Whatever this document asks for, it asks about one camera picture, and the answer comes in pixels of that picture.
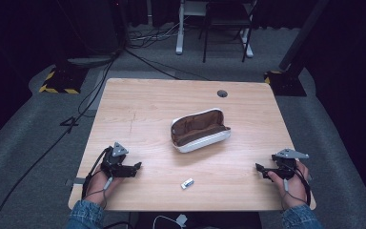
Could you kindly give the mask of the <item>white desk frame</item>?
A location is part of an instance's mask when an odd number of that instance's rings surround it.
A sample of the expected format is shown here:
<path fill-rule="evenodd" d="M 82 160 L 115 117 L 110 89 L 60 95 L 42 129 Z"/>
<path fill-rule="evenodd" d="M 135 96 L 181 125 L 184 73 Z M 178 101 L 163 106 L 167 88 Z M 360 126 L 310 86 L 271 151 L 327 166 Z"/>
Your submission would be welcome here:
<path fill-rule="evenodd" d="M 177 54 L 183 53 L 184 44 L 184 21 L 189 16 L 204 16 L 206 14 L 206 3 L 208 0 L 179 0 L 179 12 L 178 12 L 178 33 L 175 46 L 175 52 Z M 239 32 L 240 39 L 246 53 L 246 56 L 252 58 L 254 53 L 250 45 L 246 43 L 250 40 L 249 35 L 251 31 L 249 29 L 242 29 Z"/>

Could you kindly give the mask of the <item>small white USB stick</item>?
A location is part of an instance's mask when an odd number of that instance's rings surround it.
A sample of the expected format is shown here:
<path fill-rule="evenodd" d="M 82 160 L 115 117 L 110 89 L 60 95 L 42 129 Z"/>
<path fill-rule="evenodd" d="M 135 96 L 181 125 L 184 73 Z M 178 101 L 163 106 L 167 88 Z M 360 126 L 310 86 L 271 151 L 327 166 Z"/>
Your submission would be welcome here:
<path fill-rule="evenodd" d="M 182 182 L 182 183 L 180 184 L 180 187 L 181 187 L 183 190 L 185 190 L 185 189 L 187 189 L 188 187 L 190 187 L 191 185 L 193 185 L 193 183 L 194 183 L 194 180 L 193 180 L 192 178 L 189 178 L 189 179 L 185 180 L 184 182 Z"/>

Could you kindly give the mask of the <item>black stand base striped edge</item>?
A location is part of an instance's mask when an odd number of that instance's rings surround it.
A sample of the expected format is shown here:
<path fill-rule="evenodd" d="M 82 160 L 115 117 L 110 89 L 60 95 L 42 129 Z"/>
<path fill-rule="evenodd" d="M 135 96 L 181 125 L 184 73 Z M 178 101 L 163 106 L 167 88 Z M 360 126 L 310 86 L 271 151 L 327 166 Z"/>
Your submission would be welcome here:
<path fill-rule="evenodd" d="M 80 94 L 88 69 L 73 67 L 62 70 L 53 67 L 39 89 L 40 93 Z"/>
<path fill-rule="evenodd" d="M 265 72 L 264 81 L 270 85 L 275 96 L 306 96 L 299 79 L 289 76 L 286 72 Z"/>

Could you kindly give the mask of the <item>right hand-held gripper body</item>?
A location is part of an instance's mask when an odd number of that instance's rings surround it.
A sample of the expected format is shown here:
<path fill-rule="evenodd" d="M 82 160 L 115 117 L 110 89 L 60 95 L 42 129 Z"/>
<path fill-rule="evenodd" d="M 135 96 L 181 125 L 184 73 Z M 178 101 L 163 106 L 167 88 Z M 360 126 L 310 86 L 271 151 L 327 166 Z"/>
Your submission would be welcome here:
<path fill-rule="evenodd" d="M 283 149 L 272 155 L 272 160 L 278 166 L 275 172 L 283 179 L 290 179 L 295 175 L 296 160 L 309 157 L 308 154 L 303 154 L 293 149 Z"/>

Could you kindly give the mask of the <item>white open pencil case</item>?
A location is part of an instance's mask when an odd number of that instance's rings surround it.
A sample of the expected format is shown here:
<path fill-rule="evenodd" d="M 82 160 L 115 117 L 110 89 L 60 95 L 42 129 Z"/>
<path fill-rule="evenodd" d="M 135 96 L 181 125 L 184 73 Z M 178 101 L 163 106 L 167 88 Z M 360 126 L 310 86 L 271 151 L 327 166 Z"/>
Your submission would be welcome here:
<path fill-rule="evenodd" d="M 224 124 L 224 114 L 218 108 L 176 118 L 171 124 L 172 143 L 180 153 L 198 150 L 230 136 L 231 128 Z"/>

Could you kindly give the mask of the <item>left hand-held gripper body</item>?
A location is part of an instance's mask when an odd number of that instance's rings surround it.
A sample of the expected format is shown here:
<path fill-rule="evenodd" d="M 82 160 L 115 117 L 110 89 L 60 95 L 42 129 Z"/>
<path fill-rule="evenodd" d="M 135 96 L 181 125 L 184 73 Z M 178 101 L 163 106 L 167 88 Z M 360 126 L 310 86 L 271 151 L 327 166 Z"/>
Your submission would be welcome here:
<path fill-rule="evenodd" d="M 106 148 L 100 166 L 101 171 L 104 172 L 107 177 L 119 177 L 119 172 L 123 170 L 133 170 L 132 166 L 122 164 L 128 152 L 129 151 L 118 142 L 115 142 L 113 146 Z"/>

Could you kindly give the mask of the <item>person's right hand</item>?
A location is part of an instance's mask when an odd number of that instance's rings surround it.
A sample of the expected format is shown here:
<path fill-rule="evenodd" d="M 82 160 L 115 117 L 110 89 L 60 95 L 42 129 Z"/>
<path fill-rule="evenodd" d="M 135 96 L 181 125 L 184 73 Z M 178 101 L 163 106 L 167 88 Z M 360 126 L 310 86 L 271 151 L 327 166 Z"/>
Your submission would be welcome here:
<path fill-rule="evenodd" d="M 294 175 L 287 181 L 287 185 L 284 185 L 283 179 L 275 172 L 269 172 L 268 175 L 278 189 L 284 210 L 307 203 L 307 192 L 299 176 Z"/>

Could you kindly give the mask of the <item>black chair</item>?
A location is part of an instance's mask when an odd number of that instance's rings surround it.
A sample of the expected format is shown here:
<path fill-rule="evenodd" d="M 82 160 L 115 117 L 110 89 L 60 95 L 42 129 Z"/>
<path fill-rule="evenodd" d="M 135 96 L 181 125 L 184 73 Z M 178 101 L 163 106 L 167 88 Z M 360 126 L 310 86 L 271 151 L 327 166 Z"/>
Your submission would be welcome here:
<path fill-rule="evenodd" d="M 237 30 L 235 38 L 239 38 L 243 47 L 242 62 L 248 56 L 250 38 L 253 25 L 253 14 L 257 7 L 257 0 L 208 0 L 205 17 L 198 38 L 205 35 L 202 62 L 207 59 L 209 31 Z"/>

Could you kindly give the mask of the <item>person's left hand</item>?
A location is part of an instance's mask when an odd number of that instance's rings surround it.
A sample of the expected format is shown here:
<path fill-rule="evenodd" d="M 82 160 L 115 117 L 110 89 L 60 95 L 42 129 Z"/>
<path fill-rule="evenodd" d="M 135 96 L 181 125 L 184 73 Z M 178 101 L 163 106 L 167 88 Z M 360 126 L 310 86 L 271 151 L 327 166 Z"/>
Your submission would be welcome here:
<path fill-rule="evenodd" d="M 120 185 L 123 180 L 123 177 L 115 177 L 109 182 L 107 175 L 101 171 L 100 167 L 97 167 L 87 188 L 84 200 L 105 207 L 107 205 L 107 200 L 112 196 L 116 187 Z"/>

